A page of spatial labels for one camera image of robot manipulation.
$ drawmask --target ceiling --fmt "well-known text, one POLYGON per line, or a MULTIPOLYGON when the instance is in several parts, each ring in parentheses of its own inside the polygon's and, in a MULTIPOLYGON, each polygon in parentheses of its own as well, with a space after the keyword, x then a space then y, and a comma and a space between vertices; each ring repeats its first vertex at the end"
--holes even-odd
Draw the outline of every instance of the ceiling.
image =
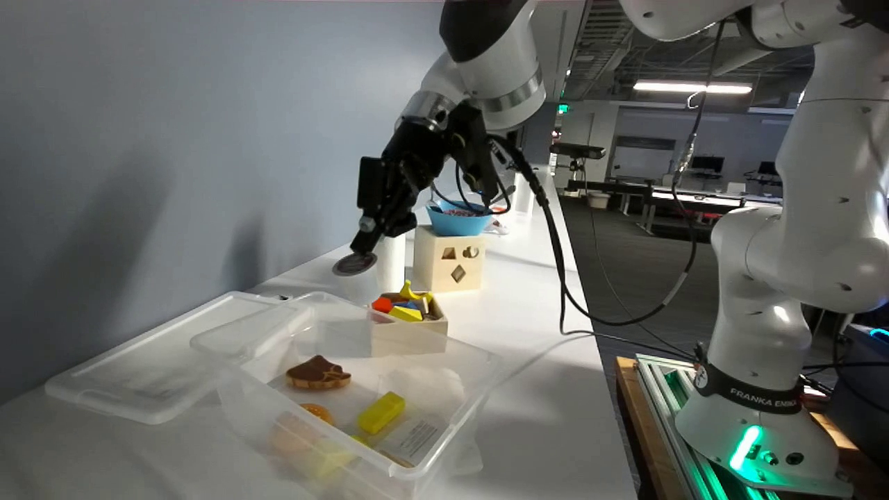
MULTIPOLYGON (((638 78, 707 79, 716 42, 716 25, 684 42, 652 42, 623 13, 620 0, 586 0, 570 78, 562 100, 637 100, 684 103, 687 93, 638 93, 638 78)), ((722 29, 713 79, 754 84, 747 97, 708 97, 725 109, 791 109, 811 74, 811 49, 765 49, 740 21, 722 29)))

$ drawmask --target equipment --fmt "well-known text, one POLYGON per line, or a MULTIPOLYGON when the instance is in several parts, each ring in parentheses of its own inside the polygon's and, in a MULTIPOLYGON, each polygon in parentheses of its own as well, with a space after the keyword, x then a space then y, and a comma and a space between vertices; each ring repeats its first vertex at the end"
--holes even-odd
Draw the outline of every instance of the equipment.
POLYGON ((850 496, 837 450, 801 411, 811 334, 801 304, 869 310, 889 296, 889 32, 865 0, 623 0, 673 42, 743 13, 766 46, 813 43, 813 78, 779 156, 782 209, 713 228, 719 317, 675 429, 757 489, 850 496))
POLYGON ((530 39, 534 0, 447 0, 438 32, 447 53, 409 100, 381 157, 361 157, 361 228, 337 272, 375 264, 381 236, 418 224, 412 204, 451 156, 483 204, 504 197, 495 164, 508 164, 488 134, 525 122, 548 97, 530 39))
MULTIPOLYGON (((719 317, 675 429, 754 489, 850 496, 837 450, 801 411, 811 334, 801 304, 866 310, 889 296, 889 7, 884 0, 623 0, 662 42, 737 16, 765 46, 818 46, 818 66, 779 156, 782 209, 733 211, 713 228, 719 317)), ((441 54, 381 157, 361 161, 361 231, 350 257, 418 224, 419 188, 457 157, 488 204, 495 164, 523 161, 488 131, 544 100, 534 2, 447 0, 441 54)))

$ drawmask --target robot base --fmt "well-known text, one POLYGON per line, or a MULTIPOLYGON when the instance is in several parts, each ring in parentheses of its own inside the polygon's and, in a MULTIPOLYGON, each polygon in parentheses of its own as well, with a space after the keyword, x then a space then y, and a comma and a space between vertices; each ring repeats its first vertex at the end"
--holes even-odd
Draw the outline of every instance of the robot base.
POLYGON ((807 413, 765 413, 732 399, 707 399, 695 367, 638 354, 644 392, 695 496, 852 496, 837 443, 807 413))

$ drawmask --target table surface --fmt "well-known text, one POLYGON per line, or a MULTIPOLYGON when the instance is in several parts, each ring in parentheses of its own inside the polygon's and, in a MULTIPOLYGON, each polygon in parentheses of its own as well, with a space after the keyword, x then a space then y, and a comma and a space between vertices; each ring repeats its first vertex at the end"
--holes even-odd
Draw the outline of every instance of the table surface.
MULTIPOLYGON (((550 186, 568 257, 565 220, 550 186)), ((541 352, 482 409, 483 468, 436 482, 430 496, 637 496, 620 416, 602 377, 594 338, 562 342, 558 279, 541 211, 519 186, 507 236, 488 236, 482 292, 441 293, 451 336, 495 349, 508 364, 541 352)), ((258 293, 333 292, 354 303, 375 293, 375 272, 337 278, 319 254, 268 282, 258 293)), ((568 313, 570 328, 590 328, 568 313)), ((300 482, 247 446, 225 422, 216 393, 168 425, 140 425, 27 392, 0 409, 2 500, 295 500, 300 482)))

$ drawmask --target clear plastic container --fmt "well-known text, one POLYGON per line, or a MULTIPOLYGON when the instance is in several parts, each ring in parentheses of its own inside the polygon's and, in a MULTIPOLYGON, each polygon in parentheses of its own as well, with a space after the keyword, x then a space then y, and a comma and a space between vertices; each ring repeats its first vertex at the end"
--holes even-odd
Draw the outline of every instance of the clear plastic container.
POLYGON ((482 468, 472 450, 472 413, 498 381, 500 357, 441 334, 384 334, 373 338, 365 309, 333 293, 295 300, 300 318, 290 331, 195 338, 198 349, 230 357, 216 386, 227 422, 283 471, 322 496, 400 500, 426 496, 444 471, 482 468), (373 354, 388 345, 400 354, 373 354), (298 392, 287 370, 325 354, 350 371, 337 392, 298 392), (386 392, 405 399, 405 413, 379 435, 361 435, 355 416, 386 392), (304 403, 331 411, 331 422, 304 403))

